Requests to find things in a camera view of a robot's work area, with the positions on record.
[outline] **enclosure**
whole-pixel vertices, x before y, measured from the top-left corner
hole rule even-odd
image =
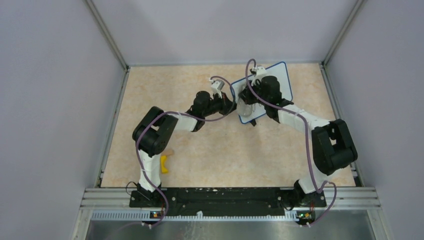
[[[420,239],[423,2],[0,6],[2,239]],[[138,190],[128,184],[142,174],[135,127],[153,106],[188,111],[211,76],[245,79],[251,58],[283,69],[287,100],[348,125],[358,159],[324,189],[316,215],[328,213],[310,228],[295,223],[309,209],[296,206],[283,215],[170,215],[149,229],[153,210],[129,206]],[[235,99],[228,84],[222,92]],[[174,132],[161,188],[292,189],[308,175],[305,135],[266,115],[256,121],[233,112]]]

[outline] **cable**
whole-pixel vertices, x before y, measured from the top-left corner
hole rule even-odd
[[[231,85],[231,83],[230,83],[227,79],[225,79],[224,77],[222,77],[222,76],[218,76],[218,75],[214,75],[214,76],[211,76],[211,77],[210,77],[210,79],[221,79],[221,80],[223,80],[225,83],[227,83],[227,84],[228,84],[228,86],[229,86],[229,88],[230,88],[230,91],[231,91],[231,92],[235,92],[235,91],[234,91],[234,89],[233,89],[233,86]],[[160,194],[160,195],[163,197],[163,199],[165,200],[165,205],[166,205],[165,211],[164,211],[164,213],[162,214],[162,216],[160,217],[159,221],[157,221],[157,222],[156,222],[155,224],[153,224],[153,225],[150,225],[150,224],[149,224],[149,225],[148,225],[148,226],[149,226],[149,228],[153,228],[153,227],[157,226],[158,224],[160,224],[160,223],[162,222],[162,220],[165,218],[165,216],[166,216],[166,215],[167,215],[167,213],[168,213],[168,206],[169,206],[169,202],[168,202],[168,199],[167,199],[167,197],[165,196],[164,192],[162,192],[162,191],[161,191],[161,189],[159,189],[157,186],[155,186],[155,184],[153,184],[153,182],[149,179],[149,177],[148,177],[148,176],[147,176],[147,174],[146,174],[146,170],[145,170],[144,165],[143,165],[143,162],[142,162],[142,160],[141,160],[140,153],[139,153],[139,148],[138,148],[138,146],[139,146],[139,144],[140,144],[140,141],[142,140],[142,137],[146,134],[147,130],[148,130],[148,129],[150,129],[150,127],[152,127],[154,123],[156,123],[156,121],[158,121],[161,117],[163,117],[163,116],[165,116],[165,115],[167,115],[167,114],[176,114],[176,115],[187,116],[187,117],[190,117],[190,118],[196,119],[196,120],[198,120],[198,121],[204,121],[204,122],[216,122],[216,121],[221,120],[221,119],[225,118],[226,116],[228,116],[228,114],[230,114],[231,110],[234,108],[235,104],[236,104],[236,97],[235,97],[235,96],[233,96],[233,97],[232,97],[232,105],[231,105],[231,108],[228,110],[228,112],[227,112],[225,115],[220,116],[220,117],[215,118],[215,119],[202,119],[202,118],[199,118],[199,117],[196,117],[196,116],[192,116],[192,115],[187,114],[187,113],[181,113],[181,112],[176,112],[176,111],[166,111],[166,112],[163,112],[163,113],[159,114],[159,115],[158,115],[155,119],[153,119],[153,121],[151,121],[151,123],[149,123],[149,124],[146,126],[146,128],[143,130],[143,132],[141,132],[140,136],[138,137],[138,139],[137,139],[137,141],[136,141],[136,143],[135,143],[135,152],[136,152],[136,154],[137,154],[137,160],[138,160],[138,163],[140,164],[141,171],[143,172],[143,176],[144,176],[144,178],[146,179],[146,181],[147,181],[147,182],[148,182],[148,183],[149,183],[149,184],[150,184],[150,185],[151,185],[151,186],[152,186],[152,187],[153,187],[156,191],[158,191],[158,192],[159,192],[159,194]],[[126,185],[125,191],[127,191],[127,187],[128,187],[128,185],[129,185],[130,183],[131,183],[131,182],[129,182],[129,183]],[[144,226],[144,222],[138,222],[138,221],[136,221],[136,222],[130,222],[130,223],[127,223],[127,224],[125,224],[125,225],[121,226],[120,228],[118,228],[117,230],[115,230],[114,232],[112,232],[111,234],[109,234],[109,236],[107,236],[107,237],[105,238],[105,240],[108,240],[111,236],[115,235],[117,232],[121,231],[122,229],[125,229],[125,228],[127,228],[127,227],[129,227],[129,226],[136,225],[136,224],[141,224],[141,225],[143,225],[143,226]]]
[[[314,201],[311,201],[310,202],[310,208],[309,208],[309,212],[313,212],[313,211],[315,211],[315,203],[314,203]]]
[[[133,182],[133,181],[129,181],[129,182],[126,184],[126,186],[125,186],[125,192],[126,192],[126,194],[128,194],[128,195],[130,195],[130,196],[131,196],[131,194],[130,194],[130,193],[128,193],[128,190],[127,190],[128,185],[130,185],[130,183],[133,183],[133,184],[135,185],[135,187],[137,187],[137,184],[136,184],[135,182]]]
[[[225,79],[224,77],[221,77],[221,76],[212,76],[210,78],[211,79],[215,79],[215,78],[221,79],[221,80],[225,81],[229,85],[229,87],[231,88],[232,91],[234,90],[233,87],[231,86],[230,82],[227,79]],[[163,112],[163,113],[159,114],[155,119],[153,119],[153,121],[151,121],[151,123],[149,123],[146,126],[146,128],[143,130],[143,132],[141,132],[140,136],[138,137],[138,139],[137,139],[137,141],[135,143],[135,148],[136,148],[136,154],[137,154],[138,163],[140,164],[140,167],[143,170],[143,176],[146,179],[146,181],[152,187],[154,187],[154,189],[156,191],[158,191],[160,195],[162,195],[163,199],[165,199],[165,204],[166,204],[166,208],[165,208],[164,214],[161,216],[161,218],[159,219],[158,222],[156,222],[155,224],[153,224],[151,226],[152,228],[155,227],[155,226],[157,226],[158,224],[160,224],[162,222],[162,220],[164,219],[164,217],[167,215],[169,203],[168,203],[168,199],[165,196],[165,194],[155,184],[153,184],[153,182],[149,179],[149,177],[147,176],[146,172],[144,171],[145,168],[144,168],[143,162],[142,162],[142,160],[140,158],[140,153],[139,153],[139,148],[138,148],[138,146],[140,144],[140,141],[142,140],[143,136],[146,134],[147,130],[149,130],[153,126],[153,124],[156,123],[156,121],[158,121],[161,117],[163,117],[163,116],[165,116],[167,114],[182,115],[182,116],[186,116],[186,117],[190,117],[190,118],[196,119],[198,121],[215,122],[215,121],[218,121],[218,120],[221,120],[221,119],[225,118],[230,113],[230,111],[233,109],[233,107],[235,105],[235,102],[236,102],[236,99],[235,99],[235,97],[233,97],[232,107],[230,108],[230,110],[228,111],[228,113],[225,114],[225,115],[223,115],[223,116],[220,116],[218,118],[215,118],[215,119],[202,119],[202,118],[199,118],[199,117],[196,117],[196,116],[192,116],[192,115],[187,114],[187,113],[181,113],[181,112],[176,112],[176,111],[166,111],[166,112]]]
[[[268,105],[270,107],[273,107],[275,109],[282,110],[284,112],[293,114],[295,116],[298,116],[300,119],[302,119],[302,121],[304,123],[304,129],[305,129],[306,157],[307,157],[307,166],[309,168],[310,178],[312,180],[312,184],[313,184],[313,187],[315,188],[315,191],[317,193],[319,193],[319,194],[322,193],[322,191],[324,189],[324,186],[326,185],[326,182],[323,182],[322,185],[321,185],[321,187],[318,188],[317,182],[315,181],[314,171],[312,169],[311,153],[310,153],[310,149],[309,149],[309,131],[308,131],[309,128],[308,128],[308,121],[306,120],[306,118],[302,114],[297,113],[297,112],[294,112],[292,110],[288,110],[288,109],[282,108],[282,107],[277,106],[277,105],[274,105],[274,104],[271,104],[271,103],[265,101],[264,99],[262,99],[258,94],[256,94],[256,92],[253,90],[252,86],[249,84],[249,73],[248,72],[249,72],[249,65],[251,64],[251,62],[253,62],[253,66],[256,67],[256,60],[254,58],[251,58],[247,62],[246,69],[244,71],[244,75],[245,75],[245,78],[246,78],[247,87],[249,88],[249,90],[251,91],[251,93],[257,99],[259,99],[263,104]]]
[[[321,216],[319,216],[313,223],[311,223],[311,224],[309,224],[309,226],[311,227],[311,226],[313,226],[314,224],[316,224],[316,222],[318,222],[320,219],[322,219],[322,217],[323,216],[325,216],[326,214],[327,214],[327,212],[331,209],[331,207],[334,205],[334,202],[336,201],[336,195],[337,195],[337,187],[336,187],[336,184],[334,183],[334,182],[331,182],[331,181],[324,181],[323,183],[322,183],[322,185],[321,185],[321,187],[320,188],[318,188],[318,186],[317,186],[317,182],[315,181],[315,177],[314,177],[314,171],[313,171],[313,169],[312,169],[312,161],[311,161],[311,153],[310,153],[310,149],[309,149],[309,131],[308,131],[308,121],[306,120],[306,118],[303,116],[303,115],[301,115],[300,113],[297,113],[297,112],[294,112],[294,111],[291,111],[291,110],[288,110],[288,109],[285,109],[285,108],[282,108],[282,107],[280,107],[280,106],[277,106],[277,105],[274,105],[274,104],[271,104],[271,103],[269,103],[269,102],[267,102],[267,101],[265,101],[264,99],[262,99],[260,96],[258,96],[257,94],[256,94],[256,92],[253,90],[253,88],[252,88],[252,86],[249,84],[249,74],[248,74],[248,71],[249,71],[249,65],[251,64],[251,62],[253,62],[253,66],[254,67],[256,67],[256,60],[254,59],[254,58],[251,58],[248,62],[247,62],[247,64],[246,64],[246,69],[245,69],[245,71],[244,71],[244,75],[245,75],[245,78],[246,78],[246,83],[247,83],[247,86],[248,86],[248,88],[249,88],[249,90],[251,91],[251,93],[257,98],[257,99],[259,99],[263,104],[265,104],[265,105],[268,105],[268,106],[270,106],[270,107],[273,107],[273,108],[275,108],[275,109],[278,109],[278,110],[282,110],[282,111],[285,111],[285,112],[287,112],[287,113],[290,113],[290,114],[293,114],[293,115],[295,115],[295,116],[298,116],[300,119],[302,119],[303,120],[303,123],[304,123],[304,129],[305,129],[305,146],[306,146],[306,157],[307,157],[307,165],[308,165],[308,168],[309,168],[309,174],[310,174],[310,178],[311,178],[311,180],[312,180],[312,184],[313,184],[313,187],[315,188],[315,191],[317,192],[317,193],[322,193],[323,192],[323,190],[324,190],[324,186],[327,184],[327,183],[329,183],[329,184],[331,184],[331,185],[333,185],[333,187],[334,187],[334,197],[333,197],[333,199],[332,199],[332,201],[331,201],[331,203],[330,203],[330,205],[328,205],[328,207],[327,207],[327,209],[324,211],[324,213],[322,213],[322,215]]]
[[[293,210],[293,209],[295,208],[295,206],[294,206],[294,205],[290,206],[290,208],[286,208],[286,206],[285,206],[285,204],[284,204],[284,201],[282,201],[281,203],[282,203],[282,208],[283,208],[284,210],[286,210],[286,211],[291,211],[291,210]]]
[[[329,210],[333,207],[334,202],[336,201],[336,196],[337,196],[336,184],[332,181],[325,181],[325,184],[331,184],[334,187],[334,197],[332,198],[332,201],[330,205],[328,205],[327,209],[314,222],[307,224],[309,227],[312,227],[313,225],[317,224],[329,212]]]

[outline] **metal frame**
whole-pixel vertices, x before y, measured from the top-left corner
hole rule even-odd
[[[105,25],[101,15],[99,14],[96,6],[92,0],[83,0],[88,9],[90,10],[95,22],[97,23],[101,33],[105,37],[105,40],[110,46],[115,57],[118,59],[121,66],[125,69],[125,76],[123,78],[122,87],[120,90],[119,97],[117,99],[115,112],[113,119],[110,124],[109,133],[107,135],[107,141],[104,146],[104,153],[102,155],[102,162],[99,170],[99,178],[96,180],[95,187],[98,187],[101,183],[103,177],[103,170],[106,166],[106,161],[109,155],[109,150],[112,143],[113,133],[115,131],[116,122],[118,119],[119,110],[124,96],[124,91],[126,83],[129,76],[129,66],[125,62],[119,48],[117,47],[115,41],[112,38],[107,26]],[[336,52],[338,46],[343,41],[344,36],[348,32],[352,22],[358,15],[359,11],[363,8],[366,0],[357,0],[351,13],[349,14],[346,22],[344,23],[342,29],[340,30],[337,38],[331,45],[331,48],[328,54],[325,56],[325,59],[320,64],[321,73],[324,79],[325,86],[327,88],[328,96],[331,102],[331,106],[334,111],[336,118],[340,118],[343,113],[340,109],[340,105],[337,99],[336,94],[333,91],[333,84],[330,79],[330,76],[327,72],[328,63],[331,61],[334,53]],[[361,176],[361,170],[358,168],[358,165],[355,163],[351,166],[358,175]],[[332,199],[334,196],[333,188],[325,188],[324,195],[327,199]],[[87,231],[89,229],[90,220],[94,213],[98,211],[129,211],[129,212],[140,212],[137,208],[130,208],[130,196],[126,193],[124,188],[88,188],[85,190],[83,195],[78,217],[76,220],[74,232],[72,235],[73,240],[83,240],[86,238]],[[305,211],[307,208],[297,207],[293,209],[294,211]],[[377,240],[391,240],[393,239],[390,228],[384,218],[384,213],[382,212],[382,207],[380,200],[378,198],[377,192],[374,187],[338,187],[337,188],[337,197],[334,203],[334,206],[330,211],[356,211],[356,210],[367,210],[368,216],[370,219],[371,227],[374,231],[374,236]]]
[[[128,68],[129,68],[128,64],[125,62],[125,59],[121,54],[121,51],[119,50],[117,44],[115,43],[114,38],[112,37],[111,33],[109,32],[108,28],[106,27],[106,24],[103,21],[102,16],[100,15],[95,4],[93,3],[93,0],[83,0],[83,1],[86,4],[87,8],[90,10],[90,13],[93,16],[93,19],[94,19],[95,23],[97,24],[101,34],[105,38],[107,44],[109,45],[110,50],[115,55],[116,59],[119,61],[122,68],[124,70],[128,70]]]
[[[109,151],[111,150],[112,139],[114,138],[115,127],[117,126],[118,116],[121,109],[122,100],[124,98],[125,88],[127,86],[128,77],[130,76],[130,68],[125,71],[122,80],[122,86],[120,88],[120,92],[118,98],[116,100],[115,111],[113,112],[113,118],[111,120],[109,131],[107,132],[106,142],[103,146],[103,155],[101,158],[101,165],[98,170],[98,175],[94,182],[94,187],[99,188],[102,184],[103,174],[105,172],[106,163],[109,157]]]
[[[327,200],[334,197],[334,189],[326,187],[324,196]],[[88,188],[82,197],[80,210],[137,210],[130,208],[130,196],[125,188]],[[381,204],[374,187],[338,187],[337,196],[331,211],[337,210],[380,210]],[[309,207],[295,207],[295,211],[308,211]]]
[[[286,64],[320,64],[323,61],[322,60],[316,60],[316,61],[297,61],[297,60],[287,60],[284,61]],[[218,62],[218,61],[211,61],[211,62],[185,62],[185,63],[164,63],[164,64],[130,64],[129,67],[156,67],[156,66],[202,66],[202,65],[228,65],[228,64],[246,64],[245,61],[231,61],[231,62]]]

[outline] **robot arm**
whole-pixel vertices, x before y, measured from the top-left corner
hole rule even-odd
[[[266,115],[278,123],[289,125],[301,133],[308,131],[308,137],[312,140],[313,152],[311,170],[318,188],[358,158],[345,121],[341,119],[330,121],[306,112],[294,105],[293,102],[282,98],[280,83],[275,76],[268,75],[265,68],[258,66],[250,71],[254,76],[254,80],[250,81],[254,92],[268,103],[285,110],[263,104],[247,86],[239,93],[239,97],[246,105],[256,103],[264,105]],[[305,123],[300,116],[306,119],[307,129],[305,129]],[[294,190],[297,192],[299,202],[308,194],[314,193],[316,189],[310,174],[296,181]]]
[[[207,91],[199,91],[196,94],[193,105],[191,105],[190,109],[188,109],[186,113],[199,119],[205,119],[205,117],[215,113],[227,115],[234,111],[236,105],[228,99],[224,92],[221,92],[223,87],[224,82],[220,80],[212,80],[211,88],[213,96],[211,97]],[[162,109],[156,106],[152,107],[135,128],[132,133],[132,139],[137,142],[146,127],[162,113],[164,113]],[[137,184],[137,190],[141,194],[150,198],[149,196],[151,196],[155,191],[155,188],[146,180],[143,171],[156,187],[161,185],[161,153],[167,147],[172,133],[175,130],[197,132],[204,124],[204,121],[197,120],[186,115],[169,113],[162,116],[153,124],[153,127],[157,127],[157,129],[150,127],[146,131],[137,146],[141,162],[144,166],[144,170],[141,169],[140,180]]]

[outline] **black bracket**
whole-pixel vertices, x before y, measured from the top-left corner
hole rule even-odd
[[[308,196],[308,202],[293,202],[294,189],[281,187],[168,187],[161,189],[169,202],[168,216],[283,216],[285,209],[327,205],[324,193]],[[139,190],[131,192],[130,208],[162,208],[164,200],[158,191],[148,197]]]
[[[132,133],[132,139],[137,141],[146,127],[160,114],[164,113],[157,106],[150,108],[146,116],[141,120]],[[157,130],[149,128],[138,145],[138,149],[143,150],[149,157],[160,154],[165,150],[170,141],[171,135],[177,125],[178,118],[172,115],[164,115],[153,126],[159,127]]]
[[[358,153],[345,121],[337,119],[312,130],[313,161],[326,175],[345,168],[358,159]]]
[[[278,82],[275,76],[264,76],[261,81],[259,81],[259,79],[256,79],[255,84],[252,86],[252,89],[263,100],[278,107],[282,108],[287,105],[293,104],[293,102],[282,98],[282,93],[280,91],[280,83]],[[246,86],[243,91],[238,94],[238,96],[244,101],[246,105],[263,105],[265,108],[266,115],[277,123],[279,123],[278,109],[263,104],[259,99],[257,99],[253,95],[252,91],[249,89],[248,86]]]
[[[249,123],[252,124],[253,127],[257,124],[255,119],[252,119]]]
[[[211,98],[211,94],[209,94],[209,92],[199,91],[193,100],[193,105],[191,105],[190,109],[187,110],[186,113],[201,119],[205,119],[205,117],[215,113],[219,113],[221,115],[230,114],[236,109],[237,105],[233,105],[233,102],[228,99],[224,92],[221,94],[222,98],[218,95],[218,93],[215,93],[213,98]],[[198,120],[193,132],[199,131],[203,125],[205,125],[205,122]]]

